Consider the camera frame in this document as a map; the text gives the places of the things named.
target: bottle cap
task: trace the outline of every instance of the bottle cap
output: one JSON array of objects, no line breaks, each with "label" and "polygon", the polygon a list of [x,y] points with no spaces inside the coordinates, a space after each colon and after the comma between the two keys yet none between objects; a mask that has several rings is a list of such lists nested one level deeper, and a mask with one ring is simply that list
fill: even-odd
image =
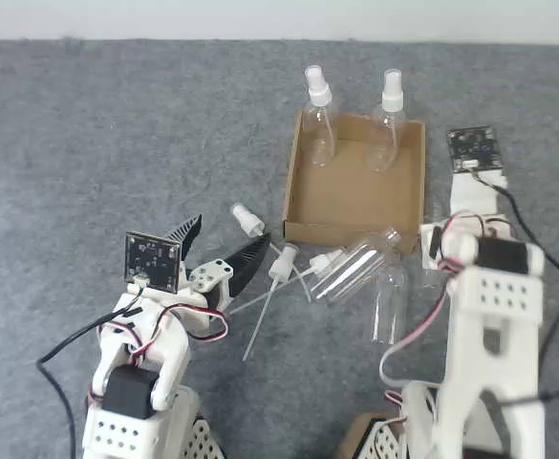
[{"label": "bottle cap", "polygon": [[321,67],[318,65],[310,65],[305,71],[307,82],[309,83],[309,96],[311,103],[316,107],[325,107],[333,99],[333,93],[330,86],[324,78]]},{"label": "bottle cap", "polygon": [[381,106],[386,112],[399,112],[404,107],[404,93],[402,93],[402,72],[390,69],[384,74],[383,95]]}]

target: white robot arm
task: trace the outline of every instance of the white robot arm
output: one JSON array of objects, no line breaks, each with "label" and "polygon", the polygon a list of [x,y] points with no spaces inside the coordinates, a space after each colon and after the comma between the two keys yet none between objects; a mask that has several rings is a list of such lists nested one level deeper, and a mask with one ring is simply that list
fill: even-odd
[{"label": "white robot arm", "polygon": [[[200,228],[200,217],[196,221]],[[131,306],[98,330],[101,357],[91,385],[84,459],[168,459],[193,445],[215,451],[209,457],[223,457],[208,426],[196,421],[198,396],[180,385],[190,360],[188,340],[227,334],[222,311],[259,267],[269,236],[189,272],[183,258],[192,228],[198,232],[195,225],[174,231],[179,237],[173,239],[127,234],[125,272],[132,283],[114,311]],[[166,275],[167,266],[176,275]],[[171,285],[179,289],[167,291]],[[217,324],[219,332],[201,336]],[[199,435],[192,432],[195,422]]]}]

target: spray bottle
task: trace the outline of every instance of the spray bottle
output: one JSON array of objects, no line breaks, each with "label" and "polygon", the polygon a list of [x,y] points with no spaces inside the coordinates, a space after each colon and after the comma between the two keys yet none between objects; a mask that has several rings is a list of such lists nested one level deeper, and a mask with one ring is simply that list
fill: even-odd
[{"label": "spray bottle", "polygon": [[303,113],[303,144],[313,165],[326,165],[336,152],[338,106],[321,67],[307,67],[305,76],[311,100]]},{"label": "spray bottle", "polygon": [[373,121],[370,147],[366,152],[368,166],[377,172],[387,170],[396,160],[400,147],[400,137],[406,117],[404,94],[402,93],[402,73],[391,69],[384,74],[381,104],[371,115]]}]

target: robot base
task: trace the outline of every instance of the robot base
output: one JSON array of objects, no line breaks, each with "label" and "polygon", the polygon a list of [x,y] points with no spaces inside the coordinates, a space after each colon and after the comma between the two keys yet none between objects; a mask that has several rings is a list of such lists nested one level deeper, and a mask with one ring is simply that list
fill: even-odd
[{"label": "robot base", "polygon": [[172,406],[149,419],[136,419],[88,409],[82,446],[84,459],[224,459],[209,426],[197,420],[200,402],[189,387],[180,386]]}]

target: white spray pump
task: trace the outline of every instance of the white spray pump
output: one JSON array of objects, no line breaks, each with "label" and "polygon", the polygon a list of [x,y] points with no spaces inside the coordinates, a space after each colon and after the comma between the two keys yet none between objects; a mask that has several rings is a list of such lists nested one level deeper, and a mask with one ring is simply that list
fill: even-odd
[{"label": "white spray pump", "polygon": [[258,336],[258,332],[260,331],[260,326],[262,325],[262,320],[264,319],[264,315],[267,313],[267,308],[270,304],[270,299],[272,298],[272,294],[277,288],[279,282],[286,283],[290,279],[291,270],[294,268],[294,258],[298,253],[298,248],[292,244],[286,244],[286,247],[283,248],[281,254],[277,257],[277,259],[272,263],[269,270],[269,276],[272,278],[272,284],[270,285],[269,296],[267,296],[267,301],[264,303],[264,307],[262,308],[262,312],[258,317],[258,323],[256,323],[256,328],[253,330],[253,334],[251,335],[251,339],[249,340],[249,344],[247,345],[247,349],[245,354],[243,355],[243,361],[247,360],[249,356],[249,352],[253,347],[253,342],[256,341],[256,337]]}]

